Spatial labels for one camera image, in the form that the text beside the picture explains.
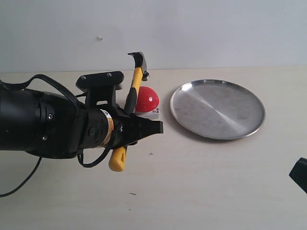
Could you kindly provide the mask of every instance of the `white wall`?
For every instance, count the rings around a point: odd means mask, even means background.
[[[0,72],[304,65],[306,27],[306,0],[0,0]]]

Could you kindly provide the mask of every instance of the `beige table surface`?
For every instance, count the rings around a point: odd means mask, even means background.
[[[132,71],[124,71],[123,103]],[[73,93],[83,72],[47,73]],[[304,229],[307,196],[288,176],[307,157],[307,67],[152,70],[144,85],[160,97],[165,133],[129,147],[126,170],[108,158],[92,169],[76,159],[43,159],[16,194],[0,199],[1,230],[259,230]],[[32,74],[0,74],[22,82]],[[266,108],[256,134],[214,143],[186,131],[169,110],[183,83],[221,79],[254,92]],[[35,80],[31,88],[56,92]],[[85,161],[100,154],[87,150]],[[0,192],[18,185],[37,157],[1,152]]]

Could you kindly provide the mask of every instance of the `claw hammer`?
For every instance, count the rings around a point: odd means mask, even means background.
[[[142,52],[129,53],[128,55],[133,56],[135,68],[131,88],[126,98],[124,110],[127,114],[132,114],[134,113],[136,102],[138,100],[141,81],[147,81],[149,79],[149,73],[147,72],[146,61]],[[124,171],[126,154],[127,146],[114,149],[109,161],[109,168],[116,172]]]

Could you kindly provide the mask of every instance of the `red dome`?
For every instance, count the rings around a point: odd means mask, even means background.
[[[140,113],[147,113],[154,110],[158,104],[159,97],[156,92],[149,87],[141,86],[139,89],[135,111]]]

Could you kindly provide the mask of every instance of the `yellow hammer handle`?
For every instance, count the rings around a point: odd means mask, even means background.
[[[138,99],[139,89],[143,78],[141,67],[134,69],[132,85],[126,99],[125,111],[130,114],[134,112],[134,108]],[[109,161],[109,168],[116,172],[122,172],[125,169],[127,154],[127,146],[114,149]]]

